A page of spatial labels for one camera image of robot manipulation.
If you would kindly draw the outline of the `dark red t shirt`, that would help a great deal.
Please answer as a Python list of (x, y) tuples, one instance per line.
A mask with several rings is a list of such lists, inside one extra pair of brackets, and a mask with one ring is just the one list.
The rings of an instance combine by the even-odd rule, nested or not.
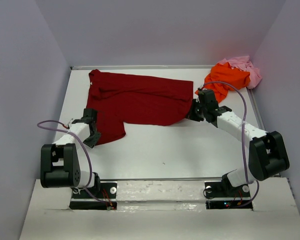
[(87, 108), (98, 112), (98, 145), (126, 135), (124, 124), (170, 126), (190, 111), (194, 83), (154, 76), (92, 70)]

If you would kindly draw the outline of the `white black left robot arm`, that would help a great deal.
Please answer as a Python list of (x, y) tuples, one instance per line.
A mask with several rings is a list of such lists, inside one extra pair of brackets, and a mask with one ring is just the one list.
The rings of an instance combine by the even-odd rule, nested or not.
[(100, 194), (101, 180), (93, 171), (87, 147), (93, 149), (101, 137), (97, 131), (98, 112), (85, 108), (83, 116), (65, 124), (44, 120), (37, 124), (43, 130), (63, 133), (40, 151), (40, 183), (43, 188), (72, 188), (83, 190), (94, 198)]

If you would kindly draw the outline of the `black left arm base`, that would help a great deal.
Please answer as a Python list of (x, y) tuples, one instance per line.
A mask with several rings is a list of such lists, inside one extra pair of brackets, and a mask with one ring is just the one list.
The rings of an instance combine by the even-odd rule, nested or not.
[(69, 202), (71, 210), (112, 211), (117, 209), (117, 181), (101, 181), (100, 190), (73, 188)]

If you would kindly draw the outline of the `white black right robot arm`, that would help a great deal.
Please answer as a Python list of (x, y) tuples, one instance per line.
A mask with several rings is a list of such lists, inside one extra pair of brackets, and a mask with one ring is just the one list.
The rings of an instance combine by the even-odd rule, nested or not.
[(211, 89), (198, 92), (187, 118), (206, 121), (241, 142), (243, 167), (224, 174), (217, 187), (225, 196), (232, 196), (242, 185), (264, 181), (290, 167), (284, 139), (279, 132), (259, 129), (238, 117), (229, 107), (219, 106)]

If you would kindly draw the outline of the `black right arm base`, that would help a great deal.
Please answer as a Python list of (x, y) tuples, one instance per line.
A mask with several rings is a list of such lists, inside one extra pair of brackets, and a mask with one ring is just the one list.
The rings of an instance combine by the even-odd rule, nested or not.
[(253, 209), (250, 188), (247, 184), (231, 186), (225, 179), (208, 180), (202, 191), (207, 210)]

